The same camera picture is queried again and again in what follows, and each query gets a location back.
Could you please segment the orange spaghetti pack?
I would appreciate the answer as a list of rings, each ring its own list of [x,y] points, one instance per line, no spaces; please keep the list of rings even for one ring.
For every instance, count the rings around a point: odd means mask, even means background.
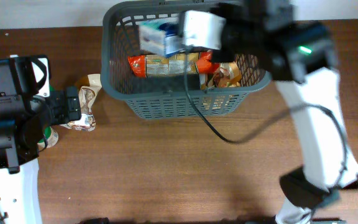
[[[176,54],[170,58],[159,55],[139,55],[128,57],[129,65],[136,77],[172,77],[183,74],[197,75],[213,73],[219,63],[211,61],[212,52],[197,52],[188,54],[188,65],[185,66],[185,54]]]

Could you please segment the blue tissue pack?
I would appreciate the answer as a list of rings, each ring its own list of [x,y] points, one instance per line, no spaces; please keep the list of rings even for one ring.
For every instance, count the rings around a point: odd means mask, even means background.
[[[139,45],[143,51],[169,58],[183,51],[176,17],[142,21],[139,24]]]

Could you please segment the beige coffee pouch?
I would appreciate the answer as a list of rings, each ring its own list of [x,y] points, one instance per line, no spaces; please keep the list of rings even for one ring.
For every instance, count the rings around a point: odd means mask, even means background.
[[[241,87],[241,72],[236,62],[221,63],[213,73],[200,74],[200,89]]]

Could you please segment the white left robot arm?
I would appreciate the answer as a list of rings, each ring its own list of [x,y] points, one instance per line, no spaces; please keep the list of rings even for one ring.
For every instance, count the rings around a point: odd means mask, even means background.
[[[38,196],[45,129],[81,118],[75,87],[50,89],[46,55],[0,59],[0,223],[41,223]]]

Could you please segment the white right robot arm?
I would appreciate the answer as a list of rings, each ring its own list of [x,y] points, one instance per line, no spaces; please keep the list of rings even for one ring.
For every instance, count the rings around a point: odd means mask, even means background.
[[[288,1],[220,3],[211,11],[225,20],[213,60],[256,56],[287,103],[298,133],[303,165],[281,176],[285,200],[271,222],[311,223],[341,190],[358,190],[358,163],[341,111],[331,35],[320,22],[297,23]]]

